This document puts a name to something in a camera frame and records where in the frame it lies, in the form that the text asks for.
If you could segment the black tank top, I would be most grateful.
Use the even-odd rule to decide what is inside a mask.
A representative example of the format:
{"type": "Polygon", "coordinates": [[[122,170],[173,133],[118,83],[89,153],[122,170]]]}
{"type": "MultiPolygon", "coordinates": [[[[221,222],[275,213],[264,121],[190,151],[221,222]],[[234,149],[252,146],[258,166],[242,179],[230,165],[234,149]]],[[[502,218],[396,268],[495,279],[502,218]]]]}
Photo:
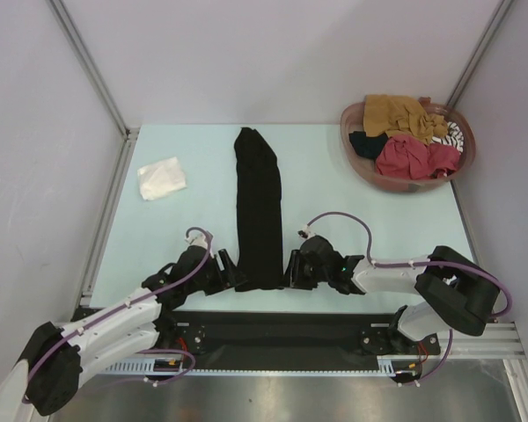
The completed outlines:
{"type": "Polygon", "coordinates": [[[261,134],[243,127],[237,158],[238,292],[276,289],[283,276],[282,181],[277,157],[261,134]]]}

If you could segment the white tank top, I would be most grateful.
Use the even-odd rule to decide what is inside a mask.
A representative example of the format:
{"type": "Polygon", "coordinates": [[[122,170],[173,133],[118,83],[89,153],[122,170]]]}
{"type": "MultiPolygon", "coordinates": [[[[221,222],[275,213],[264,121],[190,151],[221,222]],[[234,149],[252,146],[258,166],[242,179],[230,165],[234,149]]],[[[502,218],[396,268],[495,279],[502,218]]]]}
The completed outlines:
{"type": "Polygon", "coordinates": [[[186,174],[174,156],[137,170],[139,192],[144,200],[159,200],[187,187],[186,174]]]}

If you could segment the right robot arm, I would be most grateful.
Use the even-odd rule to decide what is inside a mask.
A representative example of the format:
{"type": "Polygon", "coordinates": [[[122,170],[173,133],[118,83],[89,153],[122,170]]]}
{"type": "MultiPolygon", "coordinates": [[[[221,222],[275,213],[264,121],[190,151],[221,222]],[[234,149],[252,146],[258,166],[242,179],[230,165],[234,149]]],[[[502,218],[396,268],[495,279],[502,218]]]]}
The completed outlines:
{"type": "Polygon", "coordinates": [[[342,256],[322,236],[292,251],[282,287],[313,290],[325,282],[343,295],[379,292],[417,295],[381,332],[383,353],[409,354],[426,337],[458,331],[479,337],[493,314],[499,287],[488,274],[447,246],[406,263],[379,262],[364,255],[342,256]]]}

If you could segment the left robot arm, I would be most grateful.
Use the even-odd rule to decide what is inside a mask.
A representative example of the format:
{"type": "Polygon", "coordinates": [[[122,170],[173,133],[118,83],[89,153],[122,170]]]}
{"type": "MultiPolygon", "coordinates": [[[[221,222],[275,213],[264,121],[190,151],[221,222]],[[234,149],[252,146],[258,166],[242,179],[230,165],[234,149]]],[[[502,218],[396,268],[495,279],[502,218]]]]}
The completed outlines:
{"type": "Polygon", "coordinates": [[[227,251],[212,255],[191,245],[115,305],[64,326],[42,324],[19,356],[28,364],[23,403],[41,416],[59,411],[94,375],[172,337],[172,312],[189,295],[214,295],[244,283],[227,251]]]}

